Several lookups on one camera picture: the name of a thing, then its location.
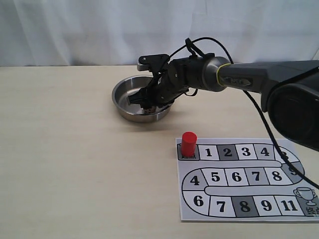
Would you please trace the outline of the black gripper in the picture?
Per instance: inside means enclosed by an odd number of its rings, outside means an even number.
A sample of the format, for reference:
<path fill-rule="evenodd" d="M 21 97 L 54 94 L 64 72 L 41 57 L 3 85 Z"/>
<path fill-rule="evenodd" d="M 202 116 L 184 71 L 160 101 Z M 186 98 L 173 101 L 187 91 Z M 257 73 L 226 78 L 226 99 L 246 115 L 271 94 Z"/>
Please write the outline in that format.
<path fill-rule="evenodd" d="M 162 107 L 174 102 L 176 98 L 188 91 L 188 85 L 182 78 L 164 74 L 160 83 L 152 83 L 146 89 L 139 89 L 128 96 L 129 104 L 140 105 L 142 109 Z"/>

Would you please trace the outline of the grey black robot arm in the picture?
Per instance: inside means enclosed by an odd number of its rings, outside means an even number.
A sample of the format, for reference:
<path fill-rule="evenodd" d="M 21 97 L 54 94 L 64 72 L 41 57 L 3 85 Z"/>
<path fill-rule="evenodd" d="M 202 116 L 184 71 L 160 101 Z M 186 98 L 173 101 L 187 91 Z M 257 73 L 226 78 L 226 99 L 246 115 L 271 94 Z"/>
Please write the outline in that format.
<path fill-rule="evenodd" d="M 190 88 L 221 92 L 226 88 L 258 93 L 261 110 L 285 138 L 319 148 L 319 63 L 317 60 L 231 63 L 209 53 L 169 61 L 166 55 L 144 56 L 140 71 L 152 80 L 130 95 L 143 109 L 163 107 Z"/>

